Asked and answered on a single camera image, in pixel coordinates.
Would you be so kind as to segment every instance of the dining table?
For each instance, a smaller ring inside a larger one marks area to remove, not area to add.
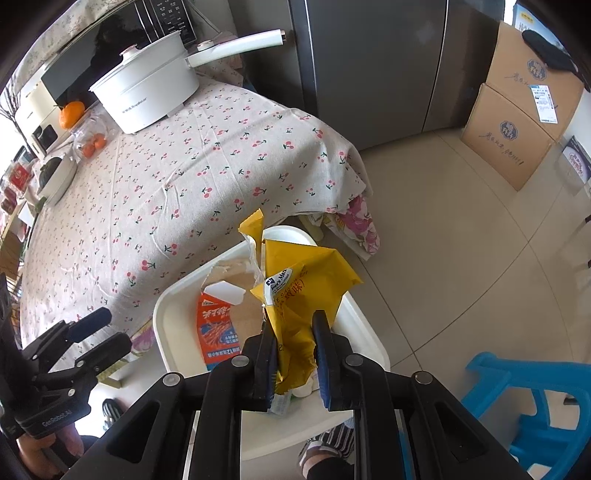
[[[265,226],[306,215],[367,259],[379,248],[370,194],[358,151],[321,120],[201,76],[175,115],[109,134],[39,214],[24,260],[23,346],[107,307],[111,324],[54,368],[113,332],[132,338],[130,359],[142,354],[160,294],[243,240],[238,226],[257,209]]]

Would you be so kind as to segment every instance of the refrigerator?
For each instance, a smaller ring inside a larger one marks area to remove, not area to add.
[[[257,92],[359,150],[464,125],[496,46],[503,0],[229,0],[238,35],[288,42],[244,54]]]

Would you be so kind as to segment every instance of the blue chair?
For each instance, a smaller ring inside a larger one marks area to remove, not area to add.
[[[490,352],[476,355],[466,366],[480,375],[462,404],[479,418],[508,387],[529,388],[535,415],[521,415],[519,432],[509,448],[524,469],[539,463],[550,467],[544,480],[562,480],[581,456],[591,438],[591,365],[573,362],[528,362],[497,358]],[[576,430],[550,426],[544,390],[572,395],[579,404]]]

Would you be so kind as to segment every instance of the beige tile floor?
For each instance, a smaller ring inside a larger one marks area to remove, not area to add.
[[[461,398],[476,380],[465,366],[481,351],[591,362],[591,202],[557,148],[516,192],[459,135],[432,132],[362,152],[381,249],[363,262],[330,232],[322,244],[363,279],[352,294],[392,371],[426,369]],[[127,367],[124,389],[100,385],[91,400],[131,402],[151,384],[146,375],[163,371],[156,352]],[[552,422],[572,428],[578,409],[563,398],[550,395]],[[531,396],[511,390],[482,420],[508,445],[519,413],[533,413]],[[246,478],[275,472],[268,465],[286,455],[246,466]],[[296,478],[292,467],[272,477]]]

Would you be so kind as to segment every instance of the white tray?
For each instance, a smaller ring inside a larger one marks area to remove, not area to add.
[[[287,225],[270,227],[264,230],[263,237],[315,245],[307,233]],[[247,257],[248,246],[246,242],[242,242],[182,278],[160,296],[154,307],[153,325],[167,371],[179,372],[184,377],[207,371],[195,328],[197,294],[216,262]],[[389,371],[390,361],[384,346],[349,293],[343,296],[333,331],[345,335],[351,342],[353,351],[371,358]],[[327,411],[322,405],[319,391],[306,398],[292,397],[288,413],[282,417],[243,412],[242,460],[250,460],[305,442],[351,416],[349,411]]]

